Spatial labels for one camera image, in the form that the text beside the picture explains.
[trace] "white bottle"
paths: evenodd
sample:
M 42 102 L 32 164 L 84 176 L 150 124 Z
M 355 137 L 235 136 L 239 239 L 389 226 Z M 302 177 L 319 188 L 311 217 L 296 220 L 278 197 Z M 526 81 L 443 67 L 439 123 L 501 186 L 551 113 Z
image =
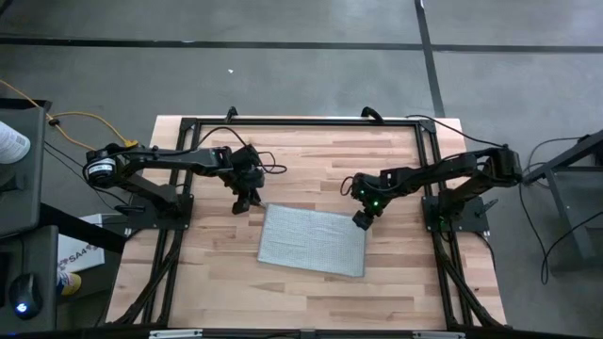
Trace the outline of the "white bottle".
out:
M 27 137 L 0 121 L 0 164 L 12 164 L 23 159 L 30 146 Z

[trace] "blue light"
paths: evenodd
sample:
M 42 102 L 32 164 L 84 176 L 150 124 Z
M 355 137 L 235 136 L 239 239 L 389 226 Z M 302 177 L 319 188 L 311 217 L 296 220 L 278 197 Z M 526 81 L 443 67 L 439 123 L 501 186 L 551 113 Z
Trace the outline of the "blue light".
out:
M 25 305 L 24 303 L 20 303 L 19 305 L 17 305 L 17 311 L 20 313 L 27 311 L 27 305 Z

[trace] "white label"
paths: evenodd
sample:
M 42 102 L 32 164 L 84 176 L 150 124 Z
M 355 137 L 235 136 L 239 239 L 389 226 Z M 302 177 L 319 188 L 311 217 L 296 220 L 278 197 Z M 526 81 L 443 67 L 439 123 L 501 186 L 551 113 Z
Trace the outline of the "white label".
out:
M 97 172 L 99 170 L 113 170 L 113 168 L 111 167 L 111 165 L 98 165 L 90 168 L 88 170 L 88 174 L 93 174 L 94 172 Z
M 95 162 L 88 168 L 88 175 L 93 174 L 99 170 L 113 170 L 115 166 L 115 160 L 113 159 L 103 159 Z
M 12 164 L 29 152 L 29 139 L 0 121 L 0 164 Z

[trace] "yellow cable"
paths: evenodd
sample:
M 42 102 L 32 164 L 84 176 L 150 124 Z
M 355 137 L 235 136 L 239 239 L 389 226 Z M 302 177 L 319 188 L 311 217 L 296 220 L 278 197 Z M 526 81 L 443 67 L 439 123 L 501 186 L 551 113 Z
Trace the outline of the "yellow cable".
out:
M 2 84 L 4 84 L 6 87 L 8 87 L 9 89 L 14 90 L 14 91 L 15 91 L 15 92 L 17 92 L 19 95 L 21 95 L 22 97 L 26 98 L 26 100 L 27 100 L 29 103 L 31 103 L 32 105 L 34 105 L 35 107 L 40 107 L 40 105 L 36 104 L 36 102 L 35 102 L 35 101 L 33 101 L 33 100 L 30 98 L 30 97 L 28 97 L 28 96 L 27 96 L 25 93 L 23 93 L 23 92 L 21 92 L 20 90 L 16 89 L 15 87 L 13 87 L 13 86 L 12 86 L 11 84 L 9 84 L 8 82 L 6 82 L 6 81 L 4 81 L 4 80 L 2 80 L 2 79 L 0 79 L 0 82 L 1 82 Z M 91 117 L 91 118 L 94 118 L 94 119 L 96 119 L 96 120 L 98 120 L 98 121 L 100 121 L 100 122 L 104 123 L 104 124 L 105 124 L 105 125 L 106 125 L 108 128 L 110 128 L 110 129 L 111 129 L 111 130 L 112 130 L 112 131 L 113 131 L 113 132 L 114 132 L 114 133 L 115 133 L 115 134 L 116 134 L 116 135 L 117 135 L 117 136 L 118 136 L 118 137 L 119 137 L 119 138 L 120 138 L 120 139 L 123 141 L 123 144 L 124 144 L 126 147 L 129 147 L 129 146 L 134 146 L 134 145 L 138 144 L 138 142 L 137 142 L 136 140 L 128 140 L 128 139 L 126 139 L 125 137 L 123 137 L 123 136 L 120 134 L 120 132 L 118 132 L 118 131 L 117 131 L 117 129 L 116 129 L 115 127 L 113 127 L 113 125 L 111 125 L 111 124 L 110 124 L 108 121 L 106 121 L 106 120 L 105 120 L 105 119 L 103 119 L 102 117 L 97 116 L 96 114 L 92 114 L 92 113 L 88 113 L 88 112 L 63 112 L 63 113 L 58 113 L 58 114 L 55 114 L 54 116 L 51 116 L 50 114 L 46 113 L 46 119 L 47 119 L 47 120 L 52 120 L 52 119 L 54 119 L 54 118 L 56 118 L 56 117 L 60 117 L 60 116 L 69 116 L 69 115 L 79 115 L 79 116 Z M 55 128 L 56 128 L 56 129 L 57 129 L 59 132 L 60 132 L 60 134 L 62 134 L 62 135 L 63 135 L 63 136 L 64 136 L 64 137 L 65 137 L 67 140 L 69 140 L 71 143 L 73 143 L 73 144 L 75 144 L 75 145 L 78 145 L 78 146 L 81 146 L 81 147 L 83 147 L 83 148 L 85 148 L 85 149 L 88 149 L 88 150 L 94 151 L 94 149 L 93 149 L 91 146 L 89 146 L 89 145 L 87 145 L 87 144 L 85 144 L 85 143 L 79 142 L 79 141 L 77 141 L 77 140 L 75 140 L 75 139 L 73 139 L 73 138 L 69 137 L 69 136 L 67 135 L 67 133 L 65 133 L 65 131 L 64 131 L 64 130 L 63 130 L 63 129 L 62 129 L 60 126 L 59 126 L 59 125 L 55 125 L 54 127 L 55 127 Z
M 123 141 L 123 144 L 128 147 L 128 146 L 132 146 L 132 145 L 136 145 L 138 142 L 135 140 L 128 140 L 125 137 L 123 137 L 120 132 L 118 132 L 118 130 L 113 127 L 113 125 L 111 125 L 108 121 L 106 121 L 103 117 L 100 117 L 96 114 L 93 113 L 89 113 L 89 112 L 79 112 L 79 111 L 74 111 L 74 112 L 63 112 L 63 113 L 57 113 L 53 115 L 53 118 L 57 118 L 57 117 L 65 117 L 65 116 L 84 116 L 84 117 L 90 117 L 90 118 L 94 118 L 102 123 L 104 123 L 106 125 L 106 127 L 110 128 L 111 131 L 113 131 L 113 133 L 115 133 L 115 135 L 120 138 Z

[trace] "mounting bracket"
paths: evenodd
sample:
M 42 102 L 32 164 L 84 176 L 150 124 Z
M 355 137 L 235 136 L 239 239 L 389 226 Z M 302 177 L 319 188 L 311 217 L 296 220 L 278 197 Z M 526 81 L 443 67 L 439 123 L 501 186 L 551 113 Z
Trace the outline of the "mounting bracket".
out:
M 486 211 L 493 203 L 484 204 L 481 197 L 465 203 L 461 219 L 451 223 L 441 222 L 438 212 L 438 197 L 423 197 L 423 218 L 428 232 L 490 232 Z
M 192 205 L 195 197 L 192 194 L 179 194 L 181 214 L 178 217 L 163 216 L 158 213 L 153 203 L 134 195 L 131 206 L 141 206 L 141 212 L 128 213 L 128 227 L 139 230 L 186 230 L 190 225 Z

